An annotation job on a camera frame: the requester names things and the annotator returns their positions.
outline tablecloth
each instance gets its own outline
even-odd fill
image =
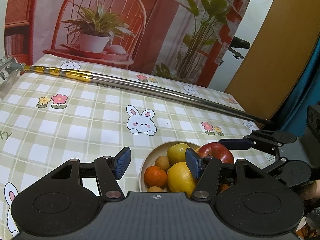
[[[72,62],[52,55],[44,55],[35,65],[122,77],[243,110],[226,93],[115,67]],[[144,133],[140,127],[129,130],[133,125],[132,120],[127,125],[131,109],[139,114],[149,110],[143,117],[151,129],[155,125],[154,135]],[[141,164],[160,144],[179,140],[204,145],[221,138],[242,138],[257,128],[254,123],[239,118],[128,90],[24,73],[0,103],[0,189],[3,192],[0,194],[0,238],[12,238],[13,231],[7,225],[10,204],[4,190],[7,183],[18,193],[68,159],[93,162],[100,156],[115,156],[128,146],[132,160],[118,181],[126,195],[128,191],[139,190]],[[270,155],[254,149],[232,152],[235,159],[245,158],[260,168],[273,162]],[[84,179],[84,187],[98,194],[95,179]]]

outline blue gripper pad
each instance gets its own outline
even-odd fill
[[[204,172],[199,167],[200,163],[201,157],[192,148],[186,149],[186,164],[194,179],[200,179]]]
[[[113,176],[119,180],[124,175],[131,162],[131,150],[124,147],[115,157],[113,157],[114,171]]]

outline white bowl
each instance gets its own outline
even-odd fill
[[[200,146],[196,145],[194,143],[189,143],[189,142],[182,142],[182,141],[173,141],[173,142],[166,142],[164,144],[159,145],[158,147],[154,148],[149,154],[148,156],[143,160],[141,169],[140,169],[140,174],[139,174],[139,189],[140,192],[147,192],[148,187],[144,182],[144,172],[146,171],[146,169],[150,166],[155,165],[155,161],[159,156],[166,156],[167,155],[167,150],[173,146],[176,145],[178,143],[185,143],[188,144],[189,147],[191,147],[192,149],[197,149]],[[168,192],[170,191],[169,188],[166,186],[164,188],[164,192]]]

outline wooden cabinet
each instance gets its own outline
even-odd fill
[[[270,119],[294,88],[320,31],[320,0],[274,0],[225,90],[249,114]]]
[[[35,6],[36,0],[8,0],[4,26],[5,54],[30,65]]]

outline wooden door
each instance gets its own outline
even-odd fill
[[[246,112],[270,119],[303,72],[320,31],[320,0],[274,0],[231,80],[232,94]]]

